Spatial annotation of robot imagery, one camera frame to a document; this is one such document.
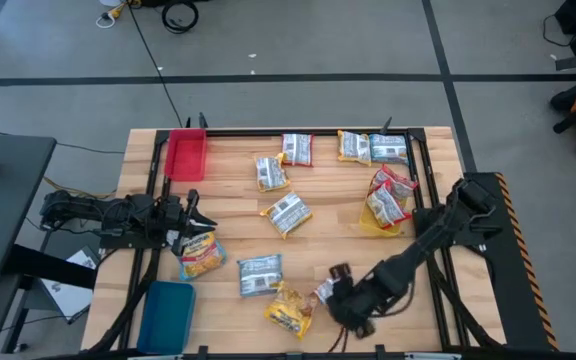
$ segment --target red tray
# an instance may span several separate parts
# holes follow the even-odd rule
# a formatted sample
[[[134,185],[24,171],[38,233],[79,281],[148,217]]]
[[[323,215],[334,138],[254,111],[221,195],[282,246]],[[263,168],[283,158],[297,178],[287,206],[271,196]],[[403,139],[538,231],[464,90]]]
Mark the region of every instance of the red tray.
[[[206,129],[172,130],[164,173],[173,181],[201,181],[206,165]]]

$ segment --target wooden table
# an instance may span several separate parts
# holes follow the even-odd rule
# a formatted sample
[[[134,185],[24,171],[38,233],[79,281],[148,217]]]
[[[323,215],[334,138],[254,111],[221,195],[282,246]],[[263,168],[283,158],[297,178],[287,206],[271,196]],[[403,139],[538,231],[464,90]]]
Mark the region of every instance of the wooden table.
[[[437,190],[443,200],[461,176],[455,141],[449,127],[427,127],[425,132]],[[131,131],[117,197],[145,192],[155,133],[152,129]],[[401,252],[413,241],[415,232],[411,221],[402,226],[401,235],[396,238],[371,237],[359,228],[366,188],[379,165],[369,168],[359,163],[339,162],[337,146],[335,136],[316,136],[314,167],[286,168],[291,188],[314,213],[314,217],[287,240],[282,240],[259,212],[290,190],[258,192],[253,162],[254,156],[279,153],[281,137],[208,137],[204,181],[172,184],[171,194],[183,194],[182,199],[190,188],[199,191],[199,209],[219,223],[216,237],[228,253],[228,261],[222,268],[192,282],[197,302],[187,353],[196,353],[200,345],[208,345],[209,351],[215,353],[325,352],[337,338],[339,325],[328,315],[325,306],[316,309],[312,326],[302,341],[264,318],[263,311],[273,296],[241,298],[237,260],[281,253],[284,280],[307,293],[328,277],[328,268],[333,265],[349,262],[355,277],[363,276],[379,260]],[[429,207],[416,142],[413,149],[420,169],[424,204]],[[161,192],[165,154],[164,148],[155,194]],[[409,176],[408,168],[403,165],[391,168]],[[407,208],[414,206],[410,199]],[[489,334],[503,342],[504,333],[485,261],[464,249],[451,251],[464,303]],[[117,251],[99,270],[82,348],[96,343],[123,307],[133,256],[133,250]],[[142,271],[147,263],[148,256],[145,256]],[[180,281],[179,263],[170,251],[162,254],[158,278]],[[386,345],[387,351],[440,350],[425,266],[418,268],[416,284],[415,298],[407,311],[379,319],[376,333],[367,339],[359,341],[351,336],[347,351],[374,351],[375,344]],[[457,344],[452,310],[445,298],[444,305],[451,341]],[[140,306],[133,318],[130,346],[137,342],[141,312]]]

